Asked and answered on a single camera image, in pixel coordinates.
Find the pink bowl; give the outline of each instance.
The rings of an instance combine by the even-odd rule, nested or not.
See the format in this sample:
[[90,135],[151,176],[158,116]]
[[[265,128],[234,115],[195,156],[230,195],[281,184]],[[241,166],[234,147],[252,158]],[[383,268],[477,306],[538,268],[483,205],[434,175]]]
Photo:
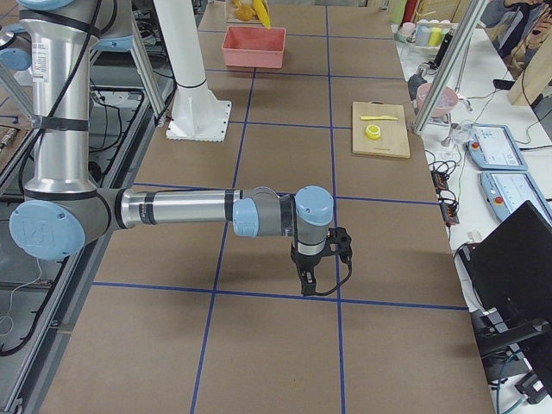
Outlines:
[[[422,108],[423,101],[428,96],[430,92],[431,85],[433,84],[421,84],[417,88],[416,92],[416,104],[418,108]],[[458,95],[448,86],[445,86],[442,95],[437,100],[437,106],[431,112],[432,118],[440,118],[441,116],[447,115],[458,103]]]

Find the red plastic bin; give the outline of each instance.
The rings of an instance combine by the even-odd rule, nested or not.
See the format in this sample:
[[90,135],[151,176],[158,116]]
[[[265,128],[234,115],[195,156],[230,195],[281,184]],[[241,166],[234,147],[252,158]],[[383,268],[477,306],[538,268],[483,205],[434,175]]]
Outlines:
[[284,61],[285,28],[229,26],[223,43],[226,66],[280,69]]

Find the wooden cutting board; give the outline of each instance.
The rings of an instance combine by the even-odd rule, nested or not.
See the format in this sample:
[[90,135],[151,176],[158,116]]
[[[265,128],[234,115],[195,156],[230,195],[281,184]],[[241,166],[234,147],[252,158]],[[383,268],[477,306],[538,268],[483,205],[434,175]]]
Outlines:
[[[361,116],[389,115],[398,121],[361,121]],[[373,124],[381,129],[381,138],[369,139],[364,131]],[[400,105],[353,102],[353,153],[410,158],[405,110]]]

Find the blue joint cap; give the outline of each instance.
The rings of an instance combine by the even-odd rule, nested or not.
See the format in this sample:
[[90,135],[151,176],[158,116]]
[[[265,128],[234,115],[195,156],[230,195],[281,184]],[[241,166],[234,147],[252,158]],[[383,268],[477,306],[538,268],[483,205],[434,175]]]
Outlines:
[[3,28],[5,28],[7,32],[11,32],[11,33],[27,32],[27,30],[25,30],[25,28],[19,23],[9,24],[8,26],[4,26]]
[[26,201],[11,213],[9,232],[17,246],[42,260],[62,260],[85,245],[85,231],[73,214],[41,200]]
[[251,198],[236,201],[232,216],[236,235],[256,237],[259,234],[259,213]]
[[17,0],[21,6],[42,11],[61,9],[74,1],[75,0]]
[[33,62],[29,53],[21,49],[11,48],[0,50],[0,61],[12,71],[26,71]]
[[297,214],[313,226],[327,226],[334,217],[334,198],[322,187],[310,185],[295,196]]
[[134,45],[134,36],[101,39],[92,49],[100,52],[128,52]]

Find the grid floor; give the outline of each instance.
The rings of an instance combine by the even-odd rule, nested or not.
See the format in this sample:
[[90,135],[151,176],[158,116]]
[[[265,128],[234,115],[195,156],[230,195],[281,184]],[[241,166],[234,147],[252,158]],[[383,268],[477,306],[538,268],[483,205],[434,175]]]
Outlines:
[[[387,17],[271,7],[288,30],[281,71],[228,69],[210,4],[199,34],[210,88],[233,101],[227,138],[159,130],[135,187],[322,185],[353,237],[353,278],[303,298],[289,240],[228,224],[117,233],[41,412],[492,412],[421,141],[409,160],[350,151],[354,100],[413,117]],[[320,288],[342,271],[326,259]]]

